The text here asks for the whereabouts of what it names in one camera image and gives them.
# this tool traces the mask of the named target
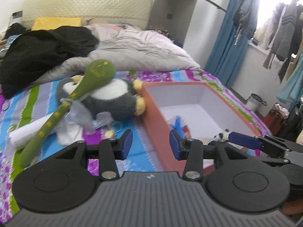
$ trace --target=striped bedsheet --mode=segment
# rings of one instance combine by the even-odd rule
[[[140,79],[143,82],[191,82],[208,83],[227,102],[229,102],[243,117],[254,126],[260,135],[270,134],[268,128],[249,109],[247,109],[221,82],[203,70],[180,70],[174,72],[117,72],[116,78]],[[11,186],[14,178],[22,171],[19,167],[19,152],[8,146],[7,133],[12,127],[24,126],[55,111],[57,103],[55,90],[58,81],[49,82],[26,89],[10,99],[10,106],[0,114],[0,222],[8,221],[19,208],[12,196]],[[120,137],[126,129],[132,129],[134,138],[128,158],[117,161],[119,172],[123,171],[161,171],[157,154],[150,144],[140,118],[130,117],[123,121],[123,129],[117,134]],[[83,134],[87,144],[97,144],[103,137],[102,129],[94,135]],[[56,142],[56,137],[50,135],[36,157],[40,161],[61,150],[63,147]],[[90,160],[88,170],[98,174],[98,161]]]

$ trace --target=upholstered headboard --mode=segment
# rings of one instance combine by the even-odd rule
[[[145,28],[153,0],[24,0],[22,23],[31,27],[38,17],[115,19]]]

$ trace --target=cardboard box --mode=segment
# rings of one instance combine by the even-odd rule
[[[186,161],[177,161],[169,145],[168,120],[179,115],[189,126],[192,138],[209,140],[229,129],[246,135],[260,135],[244,117],[207,83],[146,82],[142,97],[146,101],[143,123],[165,171],[182,175]],[[204,174],[214,170],[204,160]]]

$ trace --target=white comforter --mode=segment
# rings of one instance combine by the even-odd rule
[[[97,24],[86,26],[99,39],[97,49],[87,57],[74,57],[48,71],[34,84],[50,82],[84,72],[98,59],[111,61],[117,71],[176,71],[199,65],[167,37],[155,31],[116,31]]]

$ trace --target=small panda toy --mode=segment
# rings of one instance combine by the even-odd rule
[[[228,136],[231,132],[229,132],[229,129],[225,129],[223,132],[219,133],[218,135],[214,136],[214,140],[218,141],[219,139],[224,139],[228,141]]]
[[[61,104],[62,98],[67,98],[82,81],[83,76],[76,75],[58,83],[56,99]],[[132,115],[141,115],[146,105],[137,93],[142,89],[140,80],[113,79],[89,95],[81,102],[91,112],[95,119],[98,113],[110,112],[114,120],[122,120]]]

